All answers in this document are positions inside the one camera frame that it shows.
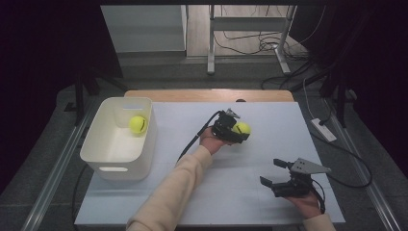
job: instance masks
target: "yellow tennis ball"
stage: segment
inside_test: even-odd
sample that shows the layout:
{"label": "yellow tennis ball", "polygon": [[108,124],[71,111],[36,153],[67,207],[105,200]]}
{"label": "yellow tennis ball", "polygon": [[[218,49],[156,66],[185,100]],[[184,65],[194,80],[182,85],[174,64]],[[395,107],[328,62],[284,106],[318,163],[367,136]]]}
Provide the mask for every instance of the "yellow tennis ball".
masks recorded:
{"label": "yellow tennis ball", "polygon": [[135,134],[140,134],[147,129],[147,120],[143,116],[133,116],[129,120],[130,131]]}
{"label": "yellow tennis ball", "polygon": [[251,127],[245,122],[237,122],[232,131],[238,134],[251,134]]}

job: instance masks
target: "sweater sleeve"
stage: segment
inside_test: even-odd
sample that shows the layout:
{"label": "sweater sleeve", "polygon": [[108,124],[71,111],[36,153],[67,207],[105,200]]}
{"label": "sweater sleeve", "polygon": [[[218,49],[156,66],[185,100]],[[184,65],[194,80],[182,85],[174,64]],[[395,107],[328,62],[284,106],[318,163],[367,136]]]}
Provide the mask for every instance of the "sweater sleeve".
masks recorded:
{"label": "sweater sleeve", "polygon": [[212,162],[210,152],[201,145],[191,155],[183,156],[129,219],[127,230],[174,230],[192,191],[200,184],[205,169]]}
{"label": "sweater sleeve", "polygon": [[307,231],[335,231],[333,223],[328,214],[316,216],[303,220]]}

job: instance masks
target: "white tabletop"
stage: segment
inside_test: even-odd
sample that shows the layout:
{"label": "white tabletop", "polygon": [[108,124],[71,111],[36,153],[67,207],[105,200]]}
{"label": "white tabletop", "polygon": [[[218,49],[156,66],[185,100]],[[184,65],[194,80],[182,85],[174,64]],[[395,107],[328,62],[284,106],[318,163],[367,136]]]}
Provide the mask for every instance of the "white tabletop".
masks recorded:
{"label": "white tabletop", "polygon": [[[182,150],[210,116],[231,108],[252,128],[248,141],[222,147],[202,184],[191,197],[180,225],[273,225],[302,221],[295,207],[261,185],[289,180],[289,171],[273,159],[303,158],[321,164],[306,123],[295,102],[153,104],[158,137],[152,168],[139,182],[107,181],[94,174],[75,221],[80,225],[124,225],[173,169]],[[195,143],[190,151],[198,146]],[[312,175],[326,194],[326,212],[344,222],[325,174]]]}

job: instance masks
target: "power strip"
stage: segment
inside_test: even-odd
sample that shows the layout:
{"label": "power strip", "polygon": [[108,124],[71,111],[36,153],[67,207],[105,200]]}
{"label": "power strip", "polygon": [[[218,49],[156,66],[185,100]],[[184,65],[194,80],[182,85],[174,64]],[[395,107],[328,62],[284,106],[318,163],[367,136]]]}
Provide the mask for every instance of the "power strip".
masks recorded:
{"label": "power strip", "polygon": [[320,125],[320,119],[318,118],[314,118],[312,120],[310,120],[312,122],[312,124],[315,126],[315,128],[321,133],[322,136],[324,136],[324,138],[327,141],[335,141],[337,138],[333,135],[333,133],[330,132],[330,130],[326,127],[326,125]]}

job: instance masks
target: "wooden floor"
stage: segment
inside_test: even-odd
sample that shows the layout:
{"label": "wooden floor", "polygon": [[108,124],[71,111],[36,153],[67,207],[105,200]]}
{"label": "wooden floor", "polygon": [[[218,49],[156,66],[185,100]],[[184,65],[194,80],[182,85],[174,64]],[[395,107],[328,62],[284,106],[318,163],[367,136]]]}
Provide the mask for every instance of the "wooden floor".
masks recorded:
{"label": "wooden floor", "polygon": [[[287,6],[221,6],[215,7],[215,16],[245,16],[245,17],[281,17],[285,16]],[[189,6],[189,22],[187,33],[187,56],[200,57],[207,56],[210,39],[210,9],[209,6]],[[259,51],[260,39],[266,42],[279,42],[280,33],[270,34],[271,32],[262,32],[268,34],[260,36],[260,32],[215,32],[215,38],[221,46],[230,47],[243,53],[253,53]],[[306,52],[297,41],[287,37],[288,45],[292,54]],[[239,52],[231,49],[222,48],[216,44],[216,56],[239,56]],[[274,52],[263,51],[256,55],[274,55]]]}

